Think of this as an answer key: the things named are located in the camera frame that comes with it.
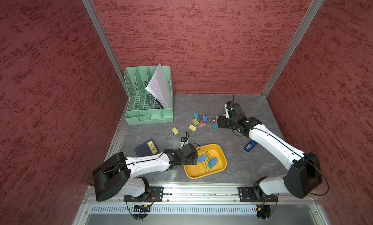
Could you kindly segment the yellow plastic tray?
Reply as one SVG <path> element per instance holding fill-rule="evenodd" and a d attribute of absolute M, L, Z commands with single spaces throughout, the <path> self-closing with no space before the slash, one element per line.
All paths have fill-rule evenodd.
<path fill-rule="evenodd" d="M 205 152 L 208 152 L 212 157 L 216 157 L 219 162 L 212 168 L 209 169 L 209 172 L 205 172 L 201 163 L 197 163 L 197 165 L 185 165 L 184 171 L 185 174 L 190 179 L 198 179 L 204 176 L 212 175 L 218 172 L 221 172 L 226 169 L 227 167 L 227 160 L 222 151 L 222 148 L 217 144 L 208 144 L 202 146 L 197 151 L 198 157 L 205 155 Z"/>

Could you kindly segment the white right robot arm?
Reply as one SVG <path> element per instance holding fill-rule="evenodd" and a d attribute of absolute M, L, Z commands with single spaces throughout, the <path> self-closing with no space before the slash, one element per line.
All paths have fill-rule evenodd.
<path fill-rule="evenodd" d="M 303 199 L 308 194 L 324 196 L 330 190 L 329 182 L 323 175 L 318 156 L 305 153 L 288 144 L 254 117 L 238 114 L 234 108 L 226 110 L 225 116 L 217 119 L 218 127 L 237 131 L 257 142 L 287 169 L 278 177 L 262 177 L 253 184 L 252 194 L 256 200 L 277 194 L 291 194 Z"/>

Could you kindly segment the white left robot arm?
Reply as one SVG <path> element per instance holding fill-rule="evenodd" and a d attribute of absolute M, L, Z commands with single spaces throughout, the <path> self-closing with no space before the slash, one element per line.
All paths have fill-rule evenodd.
<path fill-rule="evenodd" d="M 188 143 L 177 149 L 165 149 L 160 154 L 136 158 L 116 153 L 92 172 L 96 201 L 103 202 L 118 194 L 147 199 L 150 185 L 145 174 L 196 165 L 200 148 Z"/>

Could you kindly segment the yellow binder clip far left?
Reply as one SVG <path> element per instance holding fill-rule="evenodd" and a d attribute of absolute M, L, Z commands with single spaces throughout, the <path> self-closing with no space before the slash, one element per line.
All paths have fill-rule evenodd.
<path fill-rule="evenodd" d="M 171 137 L 171 136 L 176 136 L 176 135 L 178 135 L 178 134 L 179 134 L 178 129 L 177 129 L 176 127 L 174 127 L 174 128 L 172 129 L 172 132 L 171 132 L 169 135 L 166 135 L 165 138 L 168 139 L 169 137 Z"/>

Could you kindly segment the yellow binder clip middle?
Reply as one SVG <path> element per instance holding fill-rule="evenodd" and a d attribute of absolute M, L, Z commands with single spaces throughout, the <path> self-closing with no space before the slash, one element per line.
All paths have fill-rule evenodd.
<path fill-rule="evenodd" d="M 189 129 L 193 132 L 195 132 L 197 130 L 197 127 L 194 126 L 194 125 L 189 125 Z"/>

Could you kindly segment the yellow binder clip in pile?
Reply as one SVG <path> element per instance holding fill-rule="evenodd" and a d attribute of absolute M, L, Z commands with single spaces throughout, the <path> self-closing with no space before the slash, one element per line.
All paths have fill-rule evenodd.
<path fill-rule="evenodd" d="M 196 126 L 198 126 L 200 124 L 200 122 L 197 119 L 195 119 L 195 118 L 192 119 L 192 122 Z"/>

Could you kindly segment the blue stapler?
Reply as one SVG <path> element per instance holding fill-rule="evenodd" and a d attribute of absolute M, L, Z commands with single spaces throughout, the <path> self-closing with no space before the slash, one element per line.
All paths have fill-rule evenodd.
<path fill-rule="evenodd" d="M 246 152 L 250 152 L 255 146 L 257 145 L 257 142 L 254 140 L 251 140 L 245 147 L 244 150 Z"/>

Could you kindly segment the dark blue notebook yellow label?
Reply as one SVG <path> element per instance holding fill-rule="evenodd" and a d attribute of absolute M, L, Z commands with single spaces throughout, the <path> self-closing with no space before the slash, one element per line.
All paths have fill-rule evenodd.
<path fill-rule="evenodd" d="M 134 148 L 137 157 L 146 157 L 159 154 L 160 151 L 154 141 L 154 139 L 149 139 L 143 144 Z"/>

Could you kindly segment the green plastic file organizer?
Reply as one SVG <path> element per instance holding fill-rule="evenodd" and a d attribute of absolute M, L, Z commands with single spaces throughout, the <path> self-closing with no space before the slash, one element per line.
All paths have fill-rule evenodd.
<path fill-rule="evenodd" d="M 129 97 L 125 120 L 129 125 L 173 122 L 173 108 L 162 108 L 146 90 L 155 71 L 155 66 L 139 66 L 127 67 L 123 73 Z"/>

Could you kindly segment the white paper stack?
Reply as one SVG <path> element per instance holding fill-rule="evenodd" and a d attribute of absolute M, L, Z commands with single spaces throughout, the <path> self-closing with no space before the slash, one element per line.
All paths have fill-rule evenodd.
<path fill-rule="evenodd" d="M 145 89 L 158 100 L 164 109 L 172 107 L 171 86 L 160 63 Z"/>

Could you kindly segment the aluminium front rail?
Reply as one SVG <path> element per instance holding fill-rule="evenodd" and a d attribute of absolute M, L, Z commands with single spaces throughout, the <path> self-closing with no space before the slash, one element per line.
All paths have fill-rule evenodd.
<path fill-rule="evenodd" d="M 250 184 L 230 183 L 196 183 L 196 182 L 151 182 L 151 187 L 163 187 L 162 201 L 157 204 L 240 204 L 238 187 L 249 187 Z M 97 202 L 92 186 L 89 186 L 82 200 L 82 204 L 120 204 L 124 195 L 116 195 L 113 198 Z M 242 202 L 242 204 L 261 204 Z M 278 205 L 320 205 L 321 199 L 314 195 L 308 195 L 303 199 L 291 194 L 280 194 Z"/>

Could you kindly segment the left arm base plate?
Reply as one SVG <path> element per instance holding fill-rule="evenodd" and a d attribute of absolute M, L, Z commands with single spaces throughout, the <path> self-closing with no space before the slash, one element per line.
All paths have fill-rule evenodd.
<path fill-rule="evenodd" d="M 138 197 L 132 197 L 125 195 L 124 202 L 161 202 L 163 199 L 164 187 L 151 186 L 149 190 L 146 190 L 142 195 Z"/>

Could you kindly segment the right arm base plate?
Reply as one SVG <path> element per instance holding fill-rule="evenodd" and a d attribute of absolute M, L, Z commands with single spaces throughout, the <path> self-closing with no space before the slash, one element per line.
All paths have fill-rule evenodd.
<path fill-rule="evenodd" d="M 278 202 L 275 194 L 266 195 L 259 187 L 238 187 L 240 202 L 272 203 Z"/>

